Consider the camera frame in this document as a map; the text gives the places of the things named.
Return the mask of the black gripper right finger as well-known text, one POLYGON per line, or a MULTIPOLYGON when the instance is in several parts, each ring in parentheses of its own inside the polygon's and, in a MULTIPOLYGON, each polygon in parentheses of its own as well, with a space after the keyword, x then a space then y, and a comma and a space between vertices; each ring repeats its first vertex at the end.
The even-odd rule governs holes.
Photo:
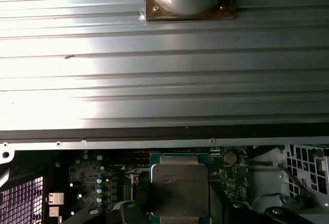
POLYGON ((214 223, 313 223, 283 207, 269 207, 263 213, 258 213, 243 202, 231 201, 221 187, 214 182, 209 183, 209 208, 214 223))

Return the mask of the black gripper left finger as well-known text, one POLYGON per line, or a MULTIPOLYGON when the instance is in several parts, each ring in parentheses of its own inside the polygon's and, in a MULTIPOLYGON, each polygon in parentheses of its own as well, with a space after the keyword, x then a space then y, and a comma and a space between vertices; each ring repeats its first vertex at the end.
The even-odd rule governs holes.
POLYGON ((149 178, 138 177, 133 183, 133 199, 118 202, 111 211, 102 207, 86 207, 78 211, 64 223, 149 223, 149 178))

